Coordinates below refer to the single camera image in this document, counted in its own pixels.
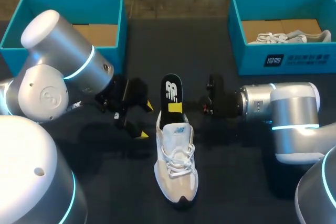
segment shoe tongue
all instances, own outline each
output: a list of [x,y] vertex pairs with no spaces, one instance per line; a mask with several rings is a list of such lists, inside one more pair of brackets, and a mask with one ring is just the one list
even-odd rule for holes
[[188,123],[171,123],[163,127],[163,148],[167,155],[173,150],[187,151],[189,148],[191,128]]

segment black tabletop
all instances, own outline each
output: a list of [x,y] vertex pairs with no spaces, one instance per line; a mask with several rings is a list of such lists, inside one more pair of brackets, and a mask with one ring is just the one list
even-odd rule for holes
[[[0,32],[6,26],[0,23]],[[313,82],[321,95],[320,124],[336,120],[333,74],[239,77],[225,19],[130,20],[127,74],[148,84],[155,109],[145,114],[135,108],[130,120],[140,122],[150,138],[131,140],[113,127],[112,114],[90,107],[44,125],[85,191],[88,224],[298,223],[293,200],[283,198],[291,198],[302,170],[275,163],[265,147],[272,142],[268,128],[213,121],[198,112],[187,114],[195,129],[196,204],[177,211],[165,201],[153,171],[161,78],[176,73],[184,100],[197,100],[206,95],[208,76],[214,72],[223,75],[228,91],[243,84]],[[1,58],[0,78],[7,77]]]

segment shoe sole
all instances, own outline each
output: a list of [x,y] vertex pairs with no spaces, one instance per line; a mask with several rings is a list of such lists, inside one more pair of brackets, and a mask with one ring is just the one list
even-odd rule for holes
[[[161,80],[161,121],[160,128],[171,123],[183,123],[184,116],[182,113],[183,88],[182,81],[176,74],[170,73],[165,75]],[[181,111],[171,111],[170,106],[180,103]]]

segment white sneaker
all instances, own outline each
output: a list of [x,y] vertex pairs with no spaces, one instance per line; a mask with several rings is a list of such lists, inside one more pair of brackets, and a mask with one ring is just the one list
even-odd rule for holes
[[175,74],[161,83],[161,111],[156,122],[156,181],[164,196],[178,206],[188,205],[196,196],[194,129],[182,113],[182,83]]
[[307,43],[307,42],[331,42],[331,33],[328,30],[320,34],[305,34],[299,30],[289,34],[259,34],[256,41],[249,44],[278,44],[278,43]]

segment cardboard box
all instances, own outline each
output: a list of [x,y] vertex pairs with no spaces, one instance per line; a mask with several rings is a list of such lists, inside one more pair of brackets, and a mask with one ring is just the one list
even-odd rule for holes
[[258,34],[288,34],[300,30],[305,34],[320,34],[316,19],[250,20],[242,21],[247,43],[256,41]]
[[88,24],[72,26],[96,47],[115,46],[118,25]]
[[[336,73],[336,0],[230,0],[228,30],[239,75]],[[248,44],[260,33],[329,30],[331,42]]]
[[20,0],[0,44],[0,51],[13,76],[24,65],[28,51],[21,34],[40,13],[53,9],[76,27],[122,73],[127,40],[124,0]]

